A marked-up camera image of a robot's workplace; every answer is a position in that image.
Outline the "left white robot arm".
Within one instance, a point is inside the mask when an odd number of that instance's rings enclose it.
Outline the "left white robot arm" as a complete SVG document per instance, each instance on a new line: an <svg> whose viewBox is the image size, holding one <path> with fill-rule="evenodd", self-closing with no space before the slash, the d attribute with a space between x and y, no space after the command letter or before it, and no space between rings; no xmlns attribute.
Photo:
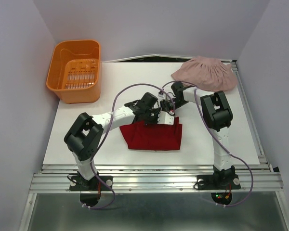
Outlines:
<svg viewBox="0 0 289 231"><path fill-rule="evenodd" d="M139 121L157 122L160 108L155 108L158 99L147 92L139 100L124 104L122 107L100 115L80 114L67 134L64 142L72 152L78 166L80 182L86 189L97 186L97 170L93 158L113 129Z"/></svg>

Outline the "red pleated skirt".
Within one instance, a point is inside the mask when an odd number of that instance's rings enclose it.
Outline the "red pleated skirt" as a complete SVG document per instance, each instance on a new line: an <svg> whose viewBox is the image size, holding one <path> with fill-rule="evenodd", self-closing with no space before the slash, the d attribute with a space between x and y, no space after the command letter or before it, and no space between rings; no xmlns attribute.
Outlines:
<svg viewBox="0 0 289 231"><path fill-rule="evenodd" d="M131 150L178 151L181 148L183 125L179 117L173 125L146 124L143 121L119 127Z"/></svg>

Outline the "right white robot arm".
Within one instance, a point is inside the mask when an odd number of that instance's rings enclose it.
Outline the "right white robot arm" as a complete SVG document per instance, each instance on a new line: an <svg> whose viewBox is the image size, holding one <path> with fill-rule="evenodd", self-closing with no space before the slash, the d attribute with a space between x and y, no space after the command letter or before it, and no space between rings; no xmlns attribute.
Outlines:
<svg viewBox="0 0 289 231"><path fill-rule="evenodd" d="M233 113L223 91L204 91L187 82L171 81L173 97L165 93L159 94L164 97L160 101L161 110L174 115L175 109L187 103L195 103L200 117L213 139L214 170L219 171L212 175L213 185L222 188L229 183L229 176L223 172L233 165L229 146L229 127L233 120Z"/></svg>

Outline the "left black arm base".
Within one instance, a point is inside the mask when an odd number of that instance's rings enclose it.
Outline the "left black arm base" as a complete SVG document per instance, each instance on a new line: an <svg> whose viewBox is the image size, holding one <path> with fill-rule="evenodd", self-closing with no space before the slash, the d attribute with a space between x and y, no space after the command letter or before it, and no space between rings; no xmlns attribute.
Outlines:
<svg viewBox="0 0 289 231"><path fill-rule="evenodd" d="M79 174L69 174L67 179L70 181L69 190L72 192L81 191L110 191L96 177L91 180L84 179Z"/></svg>

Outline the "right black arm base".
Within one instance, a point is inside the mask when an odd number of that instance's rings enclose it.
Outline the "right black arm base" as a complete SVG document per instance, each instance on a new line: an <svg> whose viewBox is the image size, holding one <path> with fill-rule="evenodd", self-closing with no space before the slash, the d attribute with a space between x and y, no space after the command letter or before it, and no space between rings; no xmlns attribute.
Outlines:
<svg viewBox="0 0 289 231"><path fill-rule="evenodd" d="M212 174L202 174L196 176L194 184L196 190L239 190L241 189L240 180L236 174L234 166L228 169L218 170L213 167Z"/></svg>

